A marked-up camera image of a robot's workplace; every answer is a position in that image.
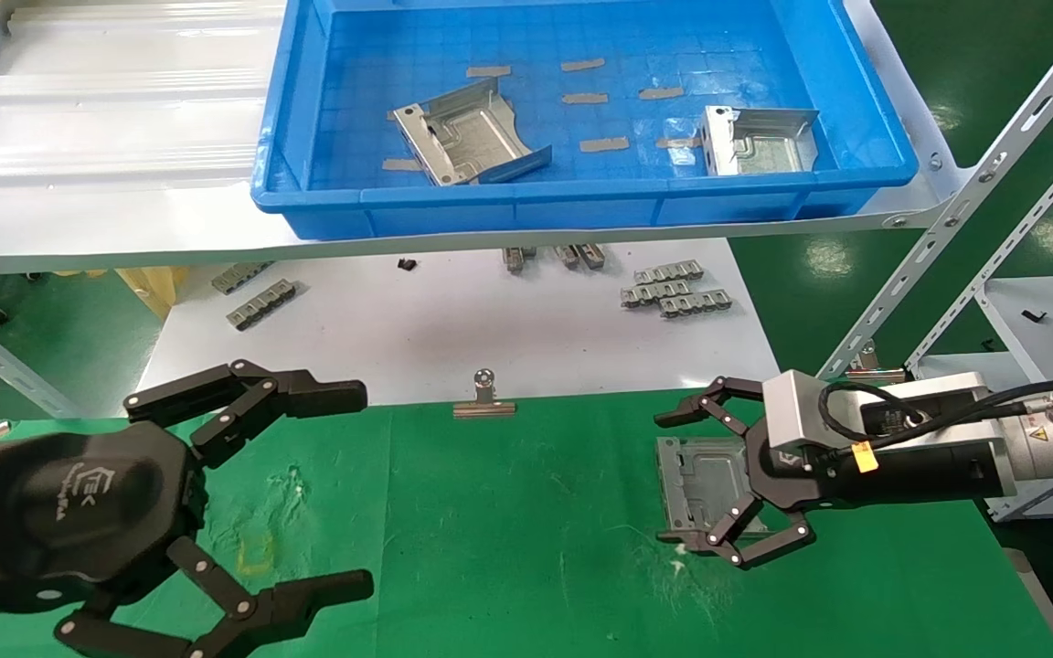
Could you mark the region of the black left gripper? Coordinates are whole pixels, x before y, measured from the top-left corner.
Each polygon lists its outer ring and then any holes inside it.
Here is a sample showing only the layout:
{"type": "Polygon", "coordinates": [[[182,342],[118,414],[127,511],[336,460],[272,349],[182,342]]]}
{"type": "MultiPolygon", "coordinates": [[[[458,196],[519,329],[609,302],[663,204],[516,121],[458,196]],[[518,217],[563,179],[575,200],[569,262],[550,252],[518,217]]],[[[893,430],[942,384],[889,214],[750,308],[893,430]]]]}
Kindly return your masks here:
{"type": "Polygon", "coordinates": [[[159,428],[0,441],[0,613],[88,600],[56,626],[56,641],[83,657],[249,657],[305,636],[322,609],[375,594],[366,569],[250,594],[192,540],[207,503],[202,467],[229,462],[281,418],[364,411],[362,380],[235,361],[131,393],[124,408],[159,428]],[[160,430],[204,415],[188,447],[160,430]],[[138,602],[176,569],[222,609],[208,633],[188,640],[112,621],[114,597],[138,602]]]}

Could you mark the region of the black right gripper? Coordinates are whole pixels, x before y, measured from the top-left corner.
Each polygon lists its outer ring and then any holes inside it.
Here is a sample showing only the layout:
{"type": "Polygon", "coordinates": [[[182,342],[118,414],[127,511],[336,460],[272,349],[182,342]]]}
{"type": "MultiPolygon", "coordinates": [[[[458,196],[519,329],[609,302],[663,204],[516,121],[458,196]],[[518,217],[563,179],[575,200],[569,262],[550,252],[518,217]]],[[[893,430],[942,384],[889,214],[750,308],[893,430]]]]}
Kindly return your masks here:
{"type": "Polygon", "coordinates": [[[768,388],[738,377],[719,377],[654,416],[657,428],[717,420],[746,438],[752,493],[742,495],[710,529],[657,535],[695,554],[713,554],[732,567],[755,569],[815,541],[803,511],[874,504],[923,504],[999,497],[1010,492],[1010,459],[997,420],[982,415],[945,428],[915,430],[956,416],[973,404],[958,390],[903,401],[866,388],[768,388]],[[752,428],[726,408],[732,399],[764,400],[752,428]],[[784,511],[781,532],[743,543],[764,505],[784,511]]]}

